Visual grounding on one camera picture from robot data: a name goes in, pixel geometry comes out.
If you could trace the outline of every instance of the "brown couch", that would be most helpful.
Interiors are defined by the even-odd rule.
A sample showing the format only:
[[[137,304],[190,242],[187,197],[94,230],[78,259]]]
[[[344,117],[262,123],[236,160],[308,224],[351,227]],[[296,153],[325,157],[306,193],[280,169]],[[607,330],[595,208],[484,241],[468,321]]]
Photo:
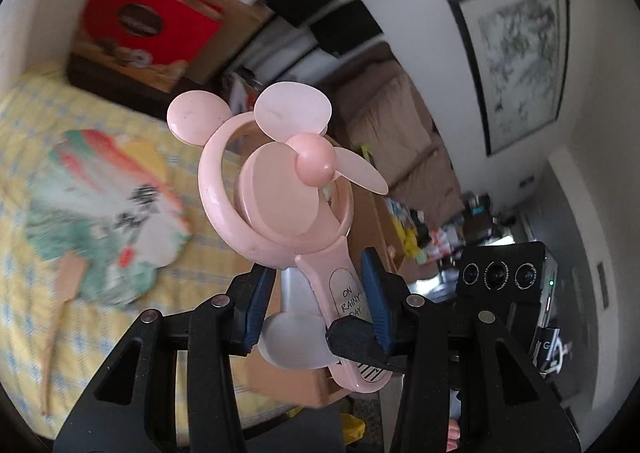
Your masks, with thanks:
[[[334,106],[330,134],[343,146],[367,144],[390,195],[439,227],[462,211],[460,185],[431,114],[387,43],[321,80]]]

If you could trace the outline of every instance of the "camera lens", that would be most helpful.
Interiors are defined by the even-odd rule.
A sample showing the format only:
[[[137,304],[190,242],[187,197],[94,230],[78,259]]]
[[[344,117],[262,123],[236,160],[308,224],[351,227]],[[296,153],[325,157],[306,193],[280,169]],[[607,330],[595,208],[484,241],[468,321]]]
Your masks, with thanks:
[[[480,276],[480,271],[478,270],[478,266],[474,263],[468,264],[468,266],[465,267],[465,270],[462,271],[462,281],[467,285],[473,285],[478,280],[478,276]]]
[[[516,285],[522,290],[529,289],[536,282],[537,277],[538,273],[533,264],[524,263],[516,271]]]
[[[484,271],[484,284],[489,290],[499,290],[507,284],[509,268],[503,261],[492,261]]]

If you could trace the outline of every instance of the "metal screw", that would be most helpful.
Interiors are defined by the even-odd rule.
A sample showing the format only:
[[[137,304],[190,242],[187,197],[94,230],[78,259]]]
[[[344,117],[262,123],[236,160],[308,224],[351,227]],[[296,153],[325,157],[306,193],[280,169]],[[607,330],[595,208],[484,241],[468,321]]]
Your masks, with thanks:
[[[148,310],[145,310],[142,313],[142,316],[140,316],[140,319],[142,319],[143,323],[152,323],[156,319],[158,319],[158,311],[156,309],[154,309],[154,308],[150,308]]]
[[[211,305],[214,307],[226,307],[231,302],[231,298],[229,298],[226,294],[217,294],[213,298],[211,298]]]
[[[493,312],[489,312],[488,310],[481,310],[478,313],[478,319],[482,323],[492,324],[495,321],[495,315]]]
[[[410,294],[406,297],[406,302],[411,307],[421,307],[424,305],[424,298],[420,294]]]

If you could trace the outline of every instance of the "red gift box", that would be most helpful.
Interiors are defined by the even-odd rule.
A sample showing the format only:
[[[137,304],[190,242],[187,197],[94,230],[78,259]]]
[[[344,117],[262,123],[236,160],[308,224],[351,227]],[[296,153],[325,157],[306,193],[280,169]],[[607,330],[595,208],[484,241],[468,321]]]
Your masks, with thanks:
[[[89,0],[74,52],[168,92],[221,20],[199,0]]]

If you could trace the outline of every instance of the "brown oval logo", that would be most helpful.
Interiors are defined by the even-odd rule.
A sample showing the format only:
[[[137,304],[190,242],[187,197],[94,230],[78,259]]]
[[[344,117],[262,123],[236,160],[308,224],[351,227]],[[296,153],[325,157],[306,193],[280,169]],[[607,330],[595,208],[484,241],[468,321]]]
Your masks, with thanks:
[[[162,19],[153,9],[142,4],[126,4],[118,12],[120,25],[129,34],[150,38],[162,31]]]

